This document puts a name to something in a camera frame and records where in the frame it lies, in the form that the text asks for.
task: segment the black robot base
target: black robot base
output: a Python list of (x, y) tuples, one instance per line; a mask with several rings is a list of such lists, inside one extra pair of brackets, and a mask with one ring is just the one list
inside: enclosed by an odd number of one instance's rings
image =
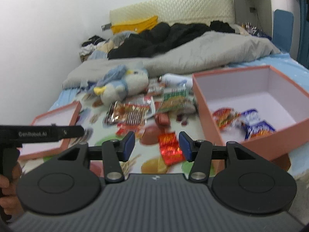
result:
[[(303, 225), (287, 210), (296, 195), (294, 179), (234, 141), (225, 147), (193, 141), (179, 144), (194, 161), (183, 174), (130, 174), (127, 161), (134, 133), (99, 147), (80, 143), (23, 176), (17, 195), (26, 212), (6, 227), (12, 232), (297, 232)], [(212, 159), (226, 168), (209, 178)], [(102, 160), (104, 178), (89, 170)]]

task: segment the blue snack package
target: blue snack package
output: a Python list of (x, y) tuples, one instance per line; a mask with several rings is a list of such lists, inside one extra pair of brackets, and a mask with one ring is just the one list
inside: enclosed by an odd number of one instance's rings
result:
[(257, 109), (250, 109), (242, 112), (239, 117), (240, 121), (246, 125), (253, 125), (261, 121)]
[(246, 131), (245, 140), (254, 138), (257, 136), (263, 136), (267, 134), (271, 134), (276, 130), (265, 120), (255, 123), (253, 125), (244, 125), (243, 126)]

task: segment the curtain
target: curtain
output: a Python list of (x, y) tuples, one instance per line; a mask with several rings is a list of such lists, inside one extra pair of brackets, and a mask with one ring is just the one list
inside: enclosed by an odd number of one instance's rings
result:
[(309, 22), (307, 21), (308, 5), (306, 0), (300, 3), (300, 41), (297, 62), (309, 68)]

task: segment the quilted headboard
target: quilted headboard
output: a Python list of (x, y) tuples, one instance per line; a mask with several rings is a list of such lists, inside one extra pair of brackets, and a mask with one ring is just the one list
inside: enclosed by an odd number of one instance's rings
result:
[(112, 24), (124, 21), (158, 16), (158, 21), (170, 25), (201, 22), (210, 24), (220, 20), (235, 23), (233, 0), (151, 0), (111, 10)]

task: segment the metal bolt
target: metal bolt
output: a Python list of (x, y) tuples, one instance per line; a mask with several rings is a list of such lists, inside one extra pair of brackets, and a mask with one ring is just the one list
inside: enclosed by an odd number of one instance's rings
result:
[(110, 172), (107, 174), (107, 178), (109, 178), (110, 180), (119, 180), (121, 178), (121, 173), (119, 172)]
[(194, 180), (202, 180), (206, 178), (206, 174), (203, 172), (194, 172), (191, 174), (191, 178)]

